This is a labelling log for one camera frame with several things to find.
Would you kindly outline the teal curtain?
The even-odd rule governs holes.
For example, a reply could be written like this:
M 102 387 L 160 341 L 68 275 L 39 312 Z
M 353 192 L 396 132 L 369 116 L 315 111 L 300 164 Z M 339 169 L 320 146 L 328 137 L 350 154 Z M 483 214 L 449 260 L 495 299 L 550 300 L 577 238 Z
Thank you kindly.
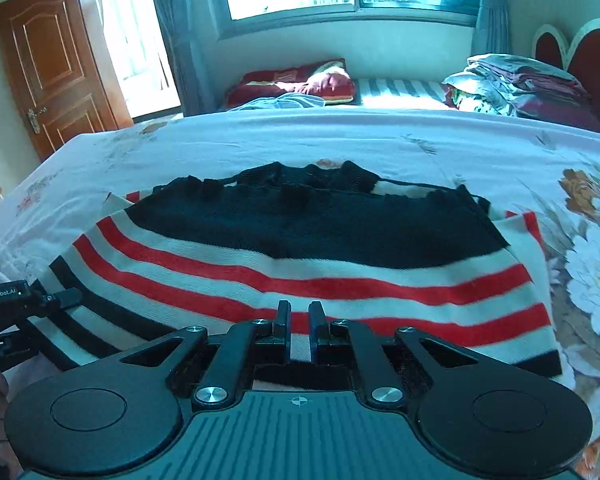
M 507 0 L 479 0 L 471 54 L 508 53 L 509 12 Z
M 215 99 L 195 30 L 193 0 L 154 0 L 154 5 L 183 114 L 213 112 Z

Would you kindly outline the light blue cloth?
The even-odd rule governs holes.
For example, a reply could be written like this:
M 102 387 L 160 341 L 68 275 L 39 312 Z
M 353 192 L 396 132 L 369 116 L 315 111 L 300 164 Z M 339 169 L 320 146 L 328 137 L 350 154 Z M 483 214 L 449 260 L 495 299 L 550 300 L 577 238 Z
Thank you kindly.
M 325 106 L 326 101 L 320 96 L 289 92 L 281 96 L 261 96 L 232 108 L 232 112 L 238 112 L 238 110 L 303 110 L 304 108 L 323 108 Z

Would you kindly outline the red white flower headboard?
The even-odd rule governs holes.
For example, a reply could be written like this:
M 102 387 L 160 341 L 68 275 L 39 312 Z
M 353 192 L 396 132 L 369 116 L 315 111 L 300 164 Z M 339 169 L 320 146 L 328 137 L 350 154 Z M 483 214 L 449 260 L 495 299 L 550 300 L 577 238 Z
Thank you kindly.
M 531 51 L 537 60 L 562 68 L 580 81 L 600 122 L 600 18 L 585 23 L 571 41 L 557 27 L 542 25 L 533 36 Z

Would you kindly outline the stack of folded quilts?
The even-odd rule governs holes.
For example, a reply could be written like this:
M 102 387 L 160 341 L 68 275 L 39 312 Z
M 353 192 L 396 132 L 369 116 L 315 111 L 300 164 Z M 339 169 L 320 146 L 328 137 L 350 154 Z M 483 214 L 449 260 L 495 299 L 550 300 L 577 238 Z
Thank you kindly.
M 447 76 L 445 103 L 463 112 L 554 122 L 600 132 L 592 98 L 570 73 L 512 54 L 475 55 Z

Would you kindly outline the floral pink bed sheet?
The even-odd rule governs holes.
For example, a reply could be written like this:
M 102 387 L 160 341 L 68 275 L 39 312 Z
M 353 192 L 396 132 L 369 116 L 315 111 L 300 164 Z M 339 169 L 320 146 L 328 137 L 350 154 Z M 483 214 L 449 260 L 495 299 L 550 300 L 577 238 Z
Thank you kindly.
M 0 206 L 0 281 L 35 278 L 104 208 L 107 194 L 177 177 L 229 177 L 267 162 L 466 185 L 539 214 L 562 380 L 593 404 L 580 471 L 600 479 L 600 133 L 433 110 L 250 110 L 162 120 L 72 139 Z

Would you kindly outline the red pillow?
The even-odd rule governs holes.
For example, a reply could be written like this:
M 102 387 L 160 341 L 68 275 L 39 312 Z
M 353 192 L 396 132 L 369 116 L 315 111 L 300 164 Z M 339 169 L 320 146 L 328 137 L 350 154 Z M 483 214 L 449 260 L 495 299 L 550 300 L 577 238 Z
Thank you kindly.
M 343 58 L 281 68 L 256 70 L 226 94 L 225 107 L 235 108 L 259 98 L 278 98 L 286 93 L 318 96 L 327 104 L 349 104 L 356 98 L 355 84 Z

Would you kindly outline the right teal curtain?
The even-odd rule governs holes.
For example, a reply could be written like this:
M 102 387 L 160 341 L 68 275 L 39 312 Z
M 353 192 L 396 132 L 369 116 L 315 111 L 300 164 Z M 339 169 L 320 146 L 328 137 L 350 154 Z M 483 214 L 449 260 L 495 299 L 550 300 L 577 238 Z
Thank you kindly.
M 471 54 L 508 53 L 509 12 L 507 0 L 479 0 Z

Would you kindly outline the left teal curtain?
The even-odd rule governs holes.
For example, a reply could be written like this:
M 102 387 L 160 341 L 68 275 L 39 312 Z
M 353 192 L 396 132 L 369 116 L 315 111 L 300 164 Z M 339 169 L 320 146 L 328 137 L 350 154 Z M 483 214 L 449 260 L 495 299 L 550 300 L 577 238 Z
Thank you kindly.
M 195 30 L 193 0 L 154 0 L 154 5 L 183 114 L 213 112 L 215 99 Z

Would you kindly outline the striped knit children's sweater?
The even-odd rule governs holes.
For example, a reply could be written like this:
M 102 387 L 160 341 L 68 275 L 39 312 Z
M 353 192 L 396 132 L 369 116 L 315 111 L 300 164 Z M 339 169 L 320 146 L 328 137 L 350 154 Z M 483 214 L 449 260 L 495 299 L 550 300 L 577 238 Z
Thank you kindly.
M 110 195 L 33 283 L 80 304 L 23 330 L 60 370 L 189 325 L 212 334 L 291 304 L 291 359 L 309 357 L 309 305 L 390 336 L 412 326 L 557 379 L 540 229 L 464 186 L 278 162 L 221 180 Z

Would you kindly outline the striped mattress pad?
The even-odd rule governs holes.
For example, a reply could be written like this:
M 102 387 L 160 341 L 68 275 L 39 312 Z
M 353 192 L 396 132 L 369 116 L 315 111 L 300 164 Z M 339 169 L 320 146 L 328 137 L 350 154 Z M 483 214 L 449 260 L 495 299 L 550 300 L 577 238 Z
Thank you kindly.
M 361 78 L 355 104 L 374 110 L 447 110 L 445 88 L 437 81 Z

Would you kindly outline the brown wooden door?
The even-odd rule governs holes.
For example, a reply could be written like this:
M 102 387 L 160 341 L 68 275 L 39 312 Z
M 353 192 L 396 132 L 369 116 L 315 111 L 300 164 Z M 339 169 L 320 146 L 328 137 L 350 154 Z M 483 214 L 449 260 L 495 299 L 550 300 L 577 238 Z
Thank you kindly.
M 42 160 L 82 133 L 133 125 L 113 70 L 100 70 L 80 0 L 0 3 L 0 49 L 16 107 Z

